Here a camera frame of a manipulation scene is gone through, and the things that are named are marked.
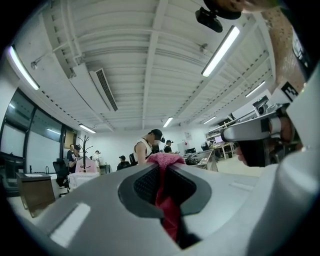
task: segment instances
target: fluorescent light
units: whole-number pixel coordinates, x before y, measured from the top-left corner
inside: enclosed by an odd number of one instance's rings
[[[250,91],[246,97],[249,97],[251,94],[253,94],[256,90],[258,90],[261,86],[263,86],[266,83],[266,81],[261,82],[256,88],[254,88],[252,91]]]
[[[88,127],[84,126],[83,124],[79,124],[79,126],[85,130],[87,130],[88,132],[95,134],[96,132],[94,130],[89,129]]]
[[[29,75],[28,71],[20,61],[15,49],[12,46],[9,47],[8,53],[11,59],[13,60],[14,64],[20,71],[21,75],[24,76],[24,78],[29,82],[29,84],[33,87],[33,89],[38,90],[39,85],[37,85],[36,82],[33,80],[33,78]]]
[[[217,116],[215,115],[214,117],[212,117],[211,119],[209,119],[208,121],[204,122],[203,124],[205,125],[206,123],[209,123],[211,120],[215,119]]]
[[[239,35],[240,30],[236,26],[231,26],[230,30],[226,34],[224,40],[219,45],[217,51],[214,53],[212,58],[209,60],[208,64],[205,66],[204,70],[202,71],[202,75],[204,77],[208,77],[211,72],[215,69],[218,63],[221,61],[223,56],[226,54],[230,46],[236,40],[237,36]]]
[[[47,129],[48,131],[50,131],[50,132],[52,132],[52,133],[55,133],[55,134],[59,134],[59,135],[61,135],[61,133],[60,132],[57,132],[57,131],[54,131],[54,130],[50,130],[50,129]]]
[[[172,119],[174,119],[173,117],[169,117],[168,120],[165,122],[164,124],[164,128],[168,126],[168,124],[172,121]]]

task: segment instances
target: white tank top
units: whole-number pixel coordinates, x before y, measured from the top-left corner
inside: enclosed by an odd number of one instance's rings
[[[137,153],[136,153],[136,145],[137,145],[139,142],[142,142],[142,143],[145,145],[145,148],[146,148],[145,157],[150,156],[151,153],[152,153],[152,148],[150,147],[149,143],[148,143],[144,138],[138,139],[137,142],[136,142],[136,144],[134,145],[134,148],[133,148],[133,156],[134,156],[134,160],[135,160],[136,162],[138,162],[138,156],[137,156]]]

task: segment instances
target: black cap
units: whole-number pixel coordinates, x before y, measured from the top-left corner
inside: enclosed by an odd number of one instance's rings
[[[159,129],[153,129],[151,130],[148,134],[154,134],[154,139],[156,141],[160,141],[161,137],[162,137],[162,131],[160,131]]]
[[[80,151],[81,147],[79,145],[74,145],[74,149]]]
[[[227,20],[236,20],[241,16],[240,11],[230,11],[221,8],[218,4],[213,2],[212,0],[204,0],[204,3],[208,9],[213,12],[215,15],[227,19]]]

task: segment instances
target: red cloth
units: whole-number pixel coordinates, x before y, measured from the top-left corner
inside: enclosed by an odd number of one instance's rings
[[[147,162],[159,164],[160,184],[156,193],[155,206],[163,210],[163,228],[166,230],[168,235],[176,241],[180,222],[180,207],[176,205],[171,197],[164,192],[165,175],[167,166],[174,163],[185,164],[185,160],[178,154],[156,153],[150,155]]]

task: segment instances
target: white ceiling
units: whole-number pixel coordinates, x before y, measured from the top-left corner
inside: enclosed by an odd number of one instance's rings
[[[245,95],[261,81],[267,83],[252,97],[274,83],[274,54],[259,14],[220,18],[223,32],[216,33],[196,21],[198,3],[51,1],[16,37],[18,55],[40,90],[20,87],[73,128],[82,123],[97,132],[141,130],[161,127],[171,116],[171,126],[199,124],[213,116],[219,121],[248,102]],[[202,70],[232,25],[240,29],[238,38],[212,74],[203,77]],[[200,51],[203,44],[205,54]],[[78,54],[89,71],[103,68],[116,112],[93,111],[70,83]],[[38,69],[32,70],[30,63],[41,56]]]

